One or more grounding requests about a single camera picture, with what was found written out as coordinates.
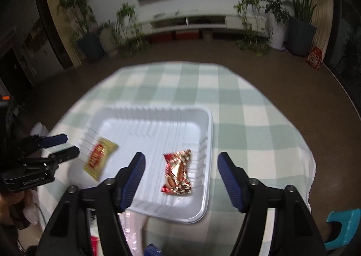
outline brown floor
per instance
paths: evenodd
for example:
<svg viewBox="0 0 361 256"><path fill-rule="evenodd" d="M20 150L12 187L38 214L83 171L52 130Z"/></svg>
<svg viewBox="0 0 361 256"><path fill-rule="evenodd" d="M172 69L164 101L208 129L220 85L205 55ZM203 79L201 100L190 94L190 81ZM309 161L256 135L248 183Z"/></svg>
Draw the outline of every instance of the brown floor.
<svg viewBox="0 0 361 256"><path fill-rule="evenodd" d="M310 203L324 238L330 211L361 207L360 120L325 66L315 71L287 51L257 57L230 41L181 41L156 44L150 53L129 59L104 59L40 84L26 105L28 126L41 121L51 129L84 93L117 69L158 61L222 64L257 87L299 129L317 164Z"/></svg>

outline white plastic tray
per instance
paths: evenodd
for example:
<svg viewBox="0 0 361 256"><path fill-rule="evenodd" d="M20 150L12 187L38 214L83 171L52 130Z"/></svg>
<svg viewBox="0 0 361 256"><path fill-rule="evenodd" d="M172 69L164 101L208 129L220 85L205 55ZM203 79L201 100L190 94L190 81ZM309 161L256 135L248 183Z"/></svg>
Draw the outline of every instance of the white plastic tray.
<svg viewBox="0 0 361 256"><path fill-rule="evenodd" d="M130 210L181 223L201 219L207 209L212 157L212 114L202 107L122 107L100 110L86 127L79 146L81 160L74 160L69 171L71 183L81 188L96 186L82 170L99 137L118 144L99 181L114 177L128 166L136 152L146 157L146 170ZM191 150L188 176L192 184L189 195L161 192L165 183L166 162L163 154Z"/></svg>

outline gold candy wrapper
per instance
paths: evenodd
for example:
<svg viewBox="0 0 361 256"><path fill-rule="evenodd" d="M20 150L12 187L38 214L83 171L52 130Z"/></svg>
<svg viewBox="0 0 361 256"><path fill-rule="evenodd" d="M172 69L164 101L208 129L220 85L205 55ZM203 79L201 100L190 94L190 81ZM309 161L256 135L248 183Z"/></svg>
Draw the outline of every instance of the gold candy wrapper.
<svg viewBox="0 0 361 256"><path fill-rule="evenodd" d="M91 153L84 170L93 178L99 180L109 156L118 148L118 145L104 138L99 138Z"/></svg>

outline green and white checkered cloth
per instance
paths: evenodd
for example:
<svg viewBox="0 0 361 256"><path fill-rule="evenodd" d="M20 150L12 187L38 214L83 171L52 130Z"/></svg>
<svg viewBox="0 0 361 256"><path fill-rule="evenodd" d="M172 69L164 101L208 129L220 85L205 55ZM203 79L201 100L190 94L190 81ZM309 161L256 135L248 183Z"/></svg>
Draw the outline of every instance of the green and white checkered cloth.
<svg viewBox="0 0 361 256"><path fill-rule="evenodd" d="M227 68L214 64L167 62L120 69L85 94L51 134L66 133L79 145L89 118L105 105L202 105L213 116L213 155L209 204L204 217L190 225L149 218L143 242L164 255L229 255L244 215L231 204L217 170L227 151L236 166L266 186L295 185L308 203L315 161L299 131L257 89ZM48 221L69 186L71 162L62 163L53 183L39 187L40 207ZM268 211L260 255L268 255L274 210Z"/></svg>

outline plant pot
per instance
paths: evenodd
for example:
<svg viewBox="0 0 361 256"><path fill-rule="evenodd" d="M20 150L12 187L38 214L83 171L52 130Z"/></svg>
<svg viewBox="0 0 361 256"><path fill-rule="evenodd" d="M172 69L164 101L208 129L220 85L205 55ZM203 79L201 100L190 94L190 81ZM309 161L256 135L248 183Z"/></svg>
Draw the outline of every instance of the plant pot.
<svg viewBox="0 0 361 256"><path fill-rule="evenodd" d="M306 56L310 51L316 28L294 17L289 18L287 49L294 55Z"/></svg>
<svg viewBox="0 0 361 256"><path fill-rule="evenodd" d="M111 35L110 29L104 29L99 35L100 44L103 47L106 55L113 56L118 52L118 47Z"/></svg>
<svg viewBox="0 0 361 256"><path fill-rule="evenodd" d="M286 36L287 25L282 22L278 23L273 13L268 13L267 30L270 46L277 50L284 50L283 42Z"/></svg>
<svg viewBox="0 0 361 256"><path fill-rule="evenodd" d="M202 29L202 37L205 41L213 40L213 31L212 29Z"/></svg>
<svg viewBox="0 0 361 256"><path fill-rule="evenodd" d="M94 62L105 55L96 32L86 34L76 43L89 62Z"/></svg>

